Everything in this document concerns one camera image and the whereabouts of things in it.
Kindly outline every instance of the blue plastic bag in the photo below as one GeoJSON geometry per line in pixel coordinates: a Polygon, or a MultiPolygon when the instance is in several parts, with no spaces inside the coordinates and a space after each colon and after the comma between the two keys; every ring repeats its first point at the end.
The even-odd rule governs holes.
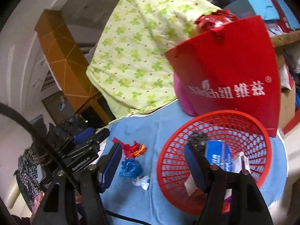
{"type": "Polygon", "coordinates": [[[143,172],[143,168],[135,159],[125,159],[125,161],[121,162],[121,166],[122,170],[119,173],[120,178],[135,179],[143,172]]]}

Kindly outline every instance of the brown cardboard box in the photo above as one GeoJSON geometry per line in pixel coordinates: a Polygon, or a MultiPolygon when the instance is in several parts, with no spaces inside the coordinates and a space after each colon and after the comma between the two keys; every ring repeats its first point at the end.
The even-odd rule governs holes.
{"type": "Polygon", "coordinates": [[[278,68],[281,68],[285,64],[283,49],[283,46],[274,48],[278,68]]]}
{"type": "Polygon", "coordinates": [[[280,94],[280,112],[278,127],[284,128],[289,121],[295,116],[295,98],[296,98],[296,87],[295,83],[290,91],[289,89],[282,89],[280,94]]]}

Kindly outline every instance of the pink fabric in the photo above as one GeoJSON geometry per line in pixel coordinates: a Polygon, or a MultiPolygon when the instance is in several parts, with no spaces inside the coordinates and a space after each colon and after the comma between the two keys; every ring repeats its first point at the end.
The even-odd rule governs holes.
{"type": "Polygon", "coordinates": [[[181,106],[183,111],[190,116],[198,116],[176,73],[174,73],[174,90],[179,105],[181,106]]]}
{"type": "Polygon", "coordinates": [[[30,220],[30,223],[32,224],[33,218],[38,210],[38,207],[40,206],[40,203],[42,202],[42,199],[44,198],[45,193],[41,191],[35,198],[34,198],[34,204],[32,207],[32,215],[30,220]]]}

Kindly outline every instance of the blue box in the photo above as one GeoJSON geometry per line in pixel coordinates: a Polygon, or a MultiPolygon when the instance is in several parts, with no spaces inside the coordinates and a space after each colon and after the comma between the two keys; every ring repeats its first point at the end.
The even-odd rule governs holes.
{"type": "Polygon", "coordinates": [[[224,171],[231,171],[231,151],[225,141],[209,140],[206,143],[205,157],[210,164],[215,164],[224,171]]]}
{"type": "Polygon", "coordinates": [[[277,20],[279,14],[271,0],[237,0],[225,8],[239,19],[260,15],[263,20],[277,20]]]}

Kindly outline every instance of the blue and white box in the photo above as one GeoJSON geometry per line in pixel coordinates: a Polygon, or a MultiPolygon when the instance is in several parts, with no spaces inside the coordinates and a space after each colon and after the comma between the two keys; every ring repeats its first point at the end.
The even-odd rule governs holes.
{"type": "Polygon", "coordinates": [[[231,151],[225,141],[209,140],[206,143],[205,157],[210,164],[215,164],[224,171],[231,171],[231,151]]]}

